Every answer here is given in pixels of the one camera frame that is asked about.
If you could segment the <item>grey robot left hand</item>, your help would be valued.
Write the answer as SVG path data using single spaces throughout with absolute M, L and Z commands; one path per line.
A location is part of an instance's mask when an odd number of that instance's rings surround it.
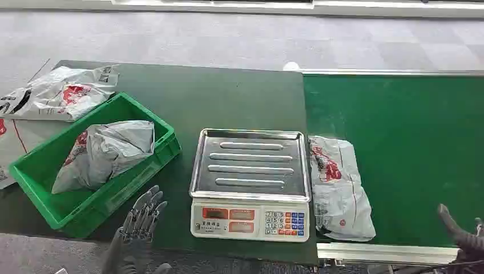
M 101 273 L 148 273 L 155 228 L 167 205 L 158 185 L 138 197 L 115 231 Z

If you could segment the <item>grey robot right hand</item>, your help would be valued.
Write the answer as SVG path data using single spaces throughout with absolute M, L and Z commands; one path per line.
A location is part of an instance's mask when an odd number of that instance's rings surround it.
M 483 220 L 476 217 L 476 233 L 470 233 L 455 222 L 444 204 L 439 204 L 437 212 L 459 248 L 456 259 L 446 267 L 446 273 L 483 273 Z

